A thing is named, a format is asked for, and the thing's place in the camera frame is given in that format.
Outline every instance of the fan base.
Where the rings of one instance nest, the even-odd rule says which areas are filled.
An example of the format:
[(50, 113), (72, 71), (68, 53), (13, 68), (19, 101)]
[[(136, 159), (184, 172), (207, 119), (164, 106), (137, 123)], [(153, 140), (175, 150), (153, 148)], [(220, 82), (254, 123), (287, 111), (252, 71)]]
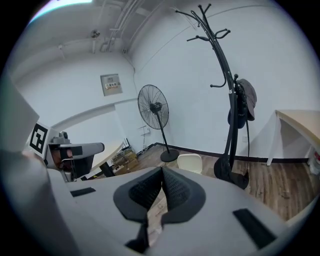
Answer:
[(161, 156), (160, 159), (162, 162), (172, 162), (174, 160), (176, 160), (179, 156), (179, 152), (175, 149), (170, 149), (170, 151), (164, 151)]

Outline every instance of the gray bucket hat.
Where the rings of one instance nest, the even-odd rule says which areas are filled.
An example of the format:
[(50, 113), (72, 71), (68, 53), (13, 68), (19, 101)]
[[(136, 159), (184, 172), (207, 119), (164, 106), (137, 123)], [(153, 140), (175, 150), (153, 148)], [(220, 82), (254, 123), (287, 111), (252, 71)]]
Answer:
[(254, 108), (257, 103), (257, 94), (255, 88), (246, 79), (239, 79), (237, 82), (242, 85), (246, 96), (246, 104), (248, 106), (248, 120), (255, 120)]

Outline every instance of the chair backrest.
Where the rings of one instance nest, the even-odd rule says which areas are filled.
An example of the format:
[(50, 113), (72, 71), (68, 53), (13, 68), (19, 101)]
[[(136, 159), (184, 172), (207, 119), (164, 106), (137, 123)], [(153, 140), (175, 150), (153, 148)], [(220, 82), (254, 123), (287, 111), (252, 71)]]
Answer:
[(181, 154), (177, 159), (179, 169), (194, 173), (202, 172), (202, 159), (198, 154)]

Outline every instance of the wooden desk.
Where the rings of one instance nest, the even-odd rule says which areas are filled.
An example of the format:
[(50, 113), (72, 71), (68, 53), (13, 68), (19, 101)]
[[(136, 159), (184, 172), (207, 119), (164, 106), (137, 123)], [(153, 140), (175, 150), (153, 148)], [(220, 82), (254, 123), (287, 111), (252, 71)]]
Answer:
[(121, 140), (113, 141), (108, 144), (104, 143), (104, 151), (94, 155), (91, 171), (83, 176), (89, 179), (90, 177), (97, 175), (101, 171), (103, 171), (105, 175), (107, 174), (107, 172), (112, 172), (109, 165), (107, 164), (107, 161), (110, 160), (122, 148), (122, 145), (123, 142)]
[(269, 166), (274, 158), (280, 139), (280, 119), (296, 129), (312, 147), (320, 152), (320, 111), (315, 110), (276, 110), (276, 124), (272, 146), (266, 165)]

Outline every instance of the electrical box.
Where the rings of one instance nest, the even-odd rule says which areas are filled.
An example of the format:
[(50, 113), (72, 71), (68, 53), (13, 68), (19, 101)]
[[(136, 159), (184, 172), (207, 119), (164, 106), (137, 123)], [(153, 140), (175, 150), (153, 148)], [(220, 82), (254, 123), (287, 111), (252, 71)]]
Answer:
[(121, 94), (121, 83), (118, 74), (101, 75), (101, 85), (104, 96)]

